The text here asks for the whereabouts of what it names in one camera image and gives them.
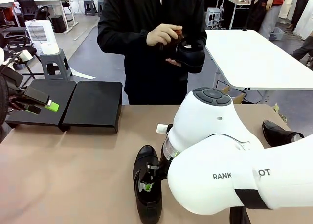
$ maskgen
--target brown table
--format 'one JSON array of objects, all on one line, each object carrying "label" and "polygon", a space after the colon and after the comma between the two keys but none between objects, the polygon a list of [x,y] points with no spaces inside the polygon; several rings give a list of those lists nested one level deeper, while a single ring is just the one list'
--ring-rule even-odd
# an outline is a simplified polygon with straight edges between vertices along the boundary
[{"label": "brown table", "polygon": [[[156,134],[157,123],[172,123],[177,109],[124,106],[119,133],[113,135],[18,126],[0,146],[0,224],[139,224],[134,159],[146,144],[160,153],[164,135]],[[288,129],[267,105],[236,105],[236,110],[265,147],[263,120]],[[176,202],[167,181],[162,182],[162,192],[160,224],[229,224],[229,209],[212,216],[195,215]],[[307,210],[248,213],[253,224],[291,224],[295,217],[298,223],[311,223]]]}]

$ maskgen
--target white air purifier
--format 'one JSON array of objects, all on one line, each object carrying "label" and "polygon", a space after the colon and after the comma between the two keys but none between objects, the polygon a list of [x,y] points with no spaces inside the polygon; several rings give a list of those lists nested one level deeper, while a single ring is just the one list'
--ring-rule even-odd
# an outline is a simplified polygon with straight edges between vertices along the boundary
[{"label": "white air purifier", "polygon": [[49,20],[27,21],[25,25],[30,39],[37,50],[37,55],[41,53],[41,44],[57,42]]},{"label": "white air purifier", "polygon": [[219,8],[208,8],[206,12],[205,23],[207,27],[213,27],[220,20]]}]

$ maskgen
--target white robotic arm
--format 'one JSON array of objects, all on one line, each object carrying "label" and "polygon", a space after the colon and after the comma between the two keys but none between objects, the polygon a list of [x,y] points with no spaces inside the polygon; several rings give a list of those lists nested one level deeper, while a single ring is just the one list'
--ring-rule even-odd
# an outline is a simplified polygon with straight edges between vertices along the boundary
[{"label": "white robotic arm", "polygon": [[227,97],[196,89],[175,116],[163,152],[175,157],[167,178],[176,200],[201,215],[313,206],[313,136],[264,149]]}]

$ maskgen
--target plastic stool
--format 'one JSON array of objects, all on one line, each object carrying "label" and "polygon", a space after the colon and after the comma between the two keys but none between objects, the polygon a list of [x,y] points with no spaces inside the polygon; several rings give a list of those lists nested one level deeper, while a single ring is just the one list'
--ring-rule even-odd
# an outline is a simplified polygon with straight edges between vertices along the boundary
[{"label": "plastic stool", "polygon": [[84,0],[85,15],[96,15],[97,9],[93,0]]},{"label": "plastic stool", "polygon": [[[69,81],[69,77],[72,75],[72,72],[62,49],[60,49],[60,51],[56,54],[47,55],[41,53],[40,58],[43,65],[45,79],[63,79]],[[55,71],[58,70],[60,71],[60,74],[55,74]]]},{"label": "plastic stool", "polygon": [[98,1],[98,16],[102,15],[103,5],[104,5],[104,0]]}]

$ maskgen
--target black platform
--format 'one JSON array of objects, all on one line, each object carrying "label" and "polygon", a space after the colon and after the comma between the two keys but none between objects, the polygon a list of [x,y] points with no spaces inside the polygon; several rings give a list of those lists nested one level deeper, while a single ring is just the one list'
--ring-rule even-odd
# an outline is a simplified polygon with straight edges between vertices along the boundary
[{"label": "black platform", "polygon": [[122,106],[120,82],[81,81],[77,84],[62,126],[83,132],[118,132]]},{"label": "black platform", "polygon": [[35,115],[26,111],[14,111],[5,121],[10,127],[15,128],[19,124],[24,125],[43,125],[56,126],[62,131],[61,126],[66,109],[76,87],[74,81],[62,80],[34,80],[31,87],[50,95],[50,99],[59,104],[57,112],[53,112],[44,107],[41,107],[39,115]]}]

